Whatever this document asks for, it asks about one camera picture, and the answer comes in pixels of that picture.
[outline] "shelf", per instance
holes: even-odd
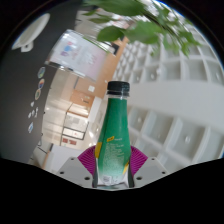
[[[141,83],[151,82],[157,80],[158,65],[149,66],[143,69]]]
[[[198,47],[196,47],[196,46],[189,47],[189,56],[190,55],[200,55],[200,51],[199,51]]]
[[[147,110],[132,107],[128,116],[128,124],[140,132],[146,115]]]
[[[129,82],[130,83],[139,83],[141,80],[141,76],[142,76],[142,69],[138,69],[138,70],[132,72]]]
[[[142,69],[145,65],[145,57],[136,59],[134,69]]]
[[[142,133],[160,144],[164,144],[172,121],[172,117],[151,111],[147,116]]]
[[[224,78],[220,65],[211,61],[206,61],[206,63],[208,65],[212,82],[224,85]]]
[[[129,62],[128,61],[127,64],[126,64],[126,68],[124,70],[124,74],[132,72],[133,67],[134,67],[134,62]]]
[[[137,57],[140,58],[140,57],[146,56],[146,54],[148,54],[147,50],[148,50],[148,46],[145,46],[144,48],[140,48],[138,50]]]
[[[159,154],[159,150],[151,143],[138,139],[135,147],[143,152],[148,157],[156,157]]]
[[[218,159],[222,156],[224,151],[224,135],[211,130],[208,144],[206,145],[198,163],[208,162]]]
[[[180,61],[162,63],[161,79],[175,80],[181,78]]]
[[[185,166],[179,163],[176,159],[170,158],[165,155],[161,155],[161,157],[159,158],[159,161],[170,173],[173,173],[185,168]]]
[[[201,50],[202,55],[205,55],[205,56],[208,56],[208,57],[211,57],[211,58],[215,58],[216,59],[213,51],[211,50],[211,48],[209,46],[202,45],[202,46],[200,46],[198,48]]]
[[[177,119],[172,131],[168,150],[192,160],[200,146],[205,128],[183,119]]]
[[[185,60],[185,77],[192,80],[207,80],[203,60]]]
[[[170,60],[170,59],[173,59],[173,58],[179,58],[180,56],[180,53],[174,53],[172,50],[165,50],[163,48],[163,52],[164,52],[164,60]]]

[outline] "wall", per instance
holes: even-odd
[[[60,144],[66,111],[71,106],[70,97],[77,76],[57,70],[45,105],[43,118],[43,139],[53,144]]]
[[[120,60],[121,54],[123,52],[124,47],[126,46],[127,39],[125,38],[122,41],[116,41],[115,44],[119,45],[120,48],[115,55],[109,54],[106,57],[105,63],[101,69],[101,72],[98,76],[96,82],[92,82],[88,79],[80,78],[75,87],[76,90],[86,93],[88,95],[96,96],[103,99],[104,94],[107,90],[107,83],[112,80],[114,71],[116,70],[117,64]],[[89,86],[95,87],[94,92],[90,92]]]
[[[94,98],[93,105],[91,107],[89,117],[88,117],[89,122],[93,123],[95,121],[101,102],[102,102],[102,99],[100,99],[99,97]]]
[[[224,133],[224,88],[217,84],[169,81],[133,84],[128,104],[209,125]]]

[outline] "bottle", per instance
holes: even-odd
[[[98,178],[107,186],[122,182],[131,156],[127,119],[129,89],[127,82],[108,82],[107,110],[95,149]]]

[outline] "plastic bottle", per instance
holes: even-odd
[[[95,150],[98,178],[107,186],[122,182],[131,156],[127,119],[129,90],[127,82],[108,82],[107,110]]]

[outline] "green leaf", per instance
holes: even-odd
[[[181,50],[182,52],[184,53],[185,56],[188,57],[189,55],[189,44],[187,42],[184,42],[182,45],[181,45]]]
[[[162,10],[162,15],[164,17],[167,17],[169,13],[170,13],[170,10],[164,7],[164,9]]]
[[[152,52],[150,53],[150,55],[151,55],[152,57],[155,57],[156,55],[159,54],[159,52],[160,52],[160,45],[154,47],[153,50],[152,50]]]
[[[92,16],[93,14],[95,14],[96,13],[96,9],[94,9],[94,10],[92,10],[92,11],[89,11],[89,12],[87,12],[87,13],[83,13],[82,15],[84,15],[84,16]]]
[[[104,18],[104,19],[110,19],[111,21],[119,21],[117,19],[112,18],[111,16],[105,16],[105,15],[101,15],[101,14],[98,14],[98,13],[96,13],[96,15],[98,15],[101,18]]]
[[[185,18],[185,23],[193,26],[193,23],[190,20],[186,19],[186,18]]]
[[[193,37],[193,34],[191,32],[187,31],[180,31],[179,32],[180,37],[185,37],[189,43],[192,43],[194,45],[200,44],[198,41],[196,41]]]
[[[90,0],[88,4],[122,16],[142,15],[145,7],[135,0]]]
[[[89,19],[89,21],[100,24],[100,23],[108,23],[108,22],[110,22],[110,19],[108,19],[108,18],[92,18],[92,19]]]
[[[170,49],[170,44],[169,44],[169,42],[167,40],[166,35],[164,35],[164,37],[163,37],[163,45],[164,45],[166,50]]]
[[[99,32],[99,34],[97,36],[97,40],[101,41],[101,42],[115,41],[124,35],[122,31],[123,31],[123,29],[121,29],[119,27],[108,26]]]
[[[123,31],[130,42],[140,41],[145,44],[153,44],[159,41],[157,33],[161,33],[161,28],[155,23],[138,21],[134,29]]]
[[[177,18],[175,18],[173,21],[166,20],[166,24],[170,26],[180,26],[179,20]]]

